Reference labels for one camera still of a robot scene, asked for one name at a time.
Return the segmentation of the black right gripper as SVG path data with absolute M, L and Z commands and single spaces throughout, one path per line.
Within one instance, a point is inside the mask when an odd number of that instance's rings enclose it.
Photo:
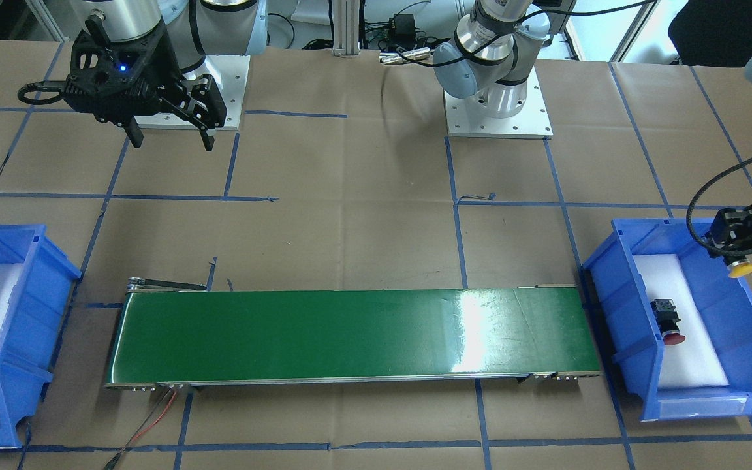
M 72 46 L 63 101 L 81 113 L 123 128 L 140 148 L 144 134 L 136 116 L 169 113 L 200 129 L 206 151 L 215 145 L 215 128 L 224 125 L 227 108 L 210 74 L 184 78 L 163 19 L 145 18 L 134 34 L 110 32 L 113 18 L 90 14 Z

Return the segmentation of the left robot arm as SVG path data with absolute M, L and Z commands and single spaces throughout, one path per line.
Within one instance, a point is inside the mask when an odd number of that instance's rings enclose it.
M 442 89 L 467 99 L 493 86 L 517 88 L 534 66 L 547 36 L 547 19 L 570 17 L 563 9 L 534 8 L 530 1 L 477 1 L 472 12 L 460 19 L 453 37 L 438 45 L 432 67 Z M 752 83 L 752 47 L 744 63 L 744 75 Z M 698 200 L 716 182 L 752 164 L 752 157 L 729 167 L 705 182 L 687 205 L 685 222 L 694 241 L 712 258 L 739 264 L 752 254 L 752 204 L 741 210 L 719 210 L 712 226 L 699 234 L 693 224 Z

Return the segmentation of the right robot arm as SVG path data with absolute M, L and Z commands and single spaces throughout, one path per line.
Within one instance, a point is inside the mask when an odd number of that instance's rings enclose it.
M 134 147 L 138 118 L 169 114 L 194 126 L 206 151 L 226 125 L 231 90 L 213 57 L 261 54 L 264 1 L 74 1 L 82 30 L 61 97 L 72 110 L 113 124 Z

